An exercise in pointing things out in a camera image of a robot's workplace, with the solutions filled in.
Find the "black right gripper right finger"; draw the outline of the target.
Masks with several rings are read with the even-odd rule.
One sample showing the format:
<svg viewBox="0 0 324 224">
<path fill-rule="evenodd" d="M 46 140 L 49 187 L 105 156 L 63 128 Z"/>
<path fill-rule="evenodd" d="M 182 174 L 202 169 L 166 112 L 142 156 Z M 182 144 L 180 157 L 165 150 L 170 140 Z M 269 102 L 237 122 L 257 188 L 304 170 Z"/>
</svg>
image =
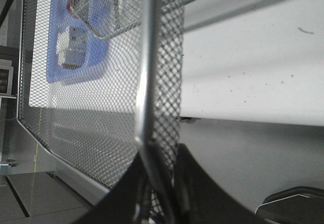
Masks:
<svg viewBox="0 0 324 224">
<path fill-rule="evenodd" d="M 174 189 L 182 223 L 262 223 L 211 179 L 184 144 L 178 145 Z"/>
</svg>

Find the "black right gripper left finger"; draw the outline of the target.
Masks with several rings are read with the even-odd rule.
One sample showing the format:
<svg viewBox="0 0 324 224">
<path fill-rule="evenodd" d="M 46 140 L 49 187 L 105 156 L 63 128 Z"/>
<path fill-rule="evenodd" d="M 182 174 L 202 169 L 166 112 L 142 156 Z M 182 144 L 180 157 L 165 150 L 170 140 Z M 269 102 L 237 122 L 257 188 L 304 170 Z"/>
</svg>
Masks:
<svg viewBox="0 0 324 224">
<path fill-rule="evenodd" d="M 75 223 L 149 223 L 152 186 L 145 168 L 147 144 L 140 147 L 128 170 L 97 205 Z"/>
</svg>

